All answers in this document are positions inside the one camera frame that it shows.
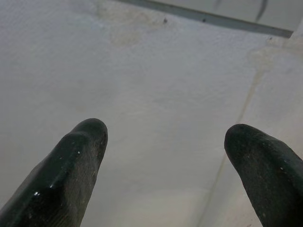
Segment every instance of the white surface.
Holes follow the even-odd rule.
[[[96,117],[109,141],[82,226],[196,227],[220,190],[225,132],[247,106],[252,125],[301,132],[300,36],[267,42],[104,0],[3,0],[0,21],[0,206],[64,134]]]
[[[152,0],[251,23],[294,31],[303,16],[301,0]]]

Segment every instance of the white wall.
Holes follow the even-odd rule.
[[[226,198],[226,179],[241,191],[232,168],[214,187],[237,122],[300,148],[300,33],[270,40],[107,0],[3,0],[0,21],[0,206],[90,117],[109,141],[84,227],[210,226],[214,204],[226,216],[232,203],[210,198]]]

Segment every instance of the black rubber finger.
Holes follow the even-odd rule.
[[[264,227],[303,226],[303,161],[283,142],[245,124],[225,136],[227,156]]]
[[[107,128],[87,119],[65,135],[0,211],[1,227],[78,227],[107,146]]]

